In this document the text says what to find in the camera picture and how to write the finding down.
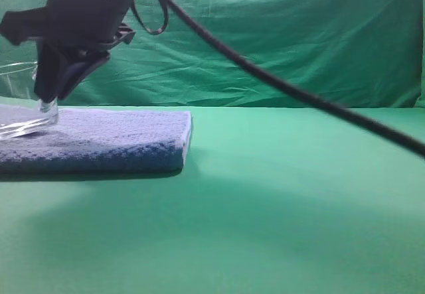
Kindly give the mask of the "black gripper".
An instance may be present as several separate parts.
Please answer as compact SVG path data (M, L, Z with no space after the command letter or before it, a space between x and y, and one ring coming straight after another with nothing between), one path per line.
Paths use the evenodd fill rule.
M47 0L44 7L7 11L1 36L19 46L37 44L34 93L44 102L64 100L107 63L108 50L135 35L123 19L134 0Z

